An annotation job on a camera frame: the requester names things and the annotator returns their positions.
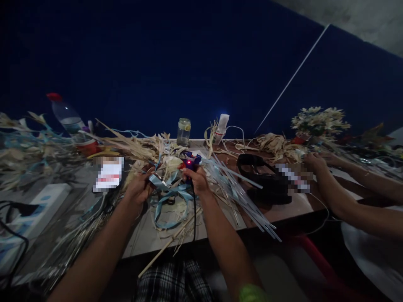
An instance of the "smartphone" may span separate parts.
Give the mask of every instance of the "smartphone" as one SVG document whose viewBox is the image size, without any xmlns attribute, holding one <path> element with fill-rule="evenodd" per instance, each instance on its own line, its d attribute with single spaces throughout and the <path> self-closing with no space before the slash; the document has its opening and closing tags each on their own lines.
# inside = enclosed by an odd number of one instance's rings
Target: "smartphone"
<svg viewBox="0 0 403 302">
<path fill-rule="evenodd" d="M 122 172 L 125 163 L 123 157 L 97 157 L 94 159 L 98 176 L 92 191 L 107 192 L 115 189 L 122 180 Z"/>
</svg>

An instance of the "glue gun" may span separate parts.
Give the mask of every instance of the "glue gun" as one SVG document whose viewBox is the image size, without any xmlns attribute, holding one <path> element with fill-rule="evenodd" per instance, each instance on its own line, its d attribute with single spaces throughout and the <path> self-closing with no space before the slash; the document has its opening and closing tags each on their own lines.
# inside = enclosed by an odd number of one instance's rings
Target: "glue gun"
<svg viewBox="0 0 403 302">
<path fill-rule="evenodd" d="M 202 160 L 202 157 L 200 155 L 194 156 L 189 151 L 183 152 L 182 154 L 185 155 L 185 158 L 182 159 L 183 163 L 179 167 L 179 169 L 187 168 L 187 169 L 194 171 L 194 165 L 200 164 L 200 161 Z M 187 177 L 187 180 L 185 183 L 190 185 L 192 183 L 192 179 L 190 177 Z"/>
</svg>

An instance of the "hand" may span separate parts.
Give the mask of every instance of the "hand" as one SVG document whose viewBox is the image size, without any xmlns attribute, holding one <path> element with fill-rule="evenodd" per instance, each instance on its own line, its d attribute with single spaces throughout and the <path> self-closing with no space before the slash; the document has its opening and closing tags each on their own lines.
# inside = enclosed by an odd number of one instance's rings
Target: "hand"
<svg viewBox="0 0 403 302">
<path fill-rule="evenodd" d="M 142 169 L 146 173 L 138 173 L 137 177 L 131 181 L 126 189 L 125 196 L 133 199 L 136 203 L 142 204 L 150 196 L 155 187 L 148 180 L 148 178 L 154 173 L 155 167 L 148 164 Z"/>
<path fill-rule="evenodd" d="M 194 192 L 200 196 L 205 193 L 211 192 L 209 184 L 206 178 L 206 172 L 199 165 L 195 165 L 196 172 L 184 168 L 182 169 L 183 174 L 190 177 L 193 181 Z"/>
<path fill-rule="evenodd" d="M 304 162 L 311 165 L 314 172 L 317 172 L 319 169 L 327 169 L 326 161 L 318 153 L 305 154 Z"/>
<path fill-rule="evenodd" d="M 330 166 L 334 167 L 343 167 L 347 162 L 344 159 L 336 156 L 334 153 L 330 152 L 322 152 L 320 156 L 326 161 L 326 163 Z"/>
</svg>

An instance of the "flower bouquet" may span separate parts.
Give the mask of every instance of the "flower bouquet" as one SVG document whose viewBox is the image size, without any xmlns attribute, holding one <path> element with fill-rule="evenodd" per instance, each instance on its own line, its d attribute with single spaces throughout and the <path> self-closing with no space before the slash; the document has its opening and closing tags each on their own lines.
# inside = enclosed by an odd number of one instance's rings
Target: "flower bouquet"
<svg viewBox="0 0 403 302">
<path fill-rule="evenodd" d="M 344 111 L 337 108 L 327 108 L 322 111 L 321 107 L 302 108 L 291 120 L 292 129 L 296 129 L 297 136 L 316 136 L 322 141 L 334 141 L 334 135 L 342 133 L 351 127 L 343 122 Z"/>
</svg>

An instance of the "plaid shorts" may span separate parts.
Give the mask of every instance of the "plaid shorts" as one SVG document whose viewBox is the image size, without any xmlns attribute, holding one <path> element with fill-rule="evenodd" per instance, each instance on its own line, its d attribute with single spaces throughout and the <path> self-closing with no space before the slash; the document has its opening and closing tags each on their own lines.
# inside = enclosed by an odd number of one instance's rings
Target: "plaid shorts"
<svg viewBox="0 0 403 302">
<path fill-rule="evenodd" d="M 137 282 L 132 301 L 214 301 L 210 286 L 194 260 L 178 260 L 151 267 Z"/>
</svg>

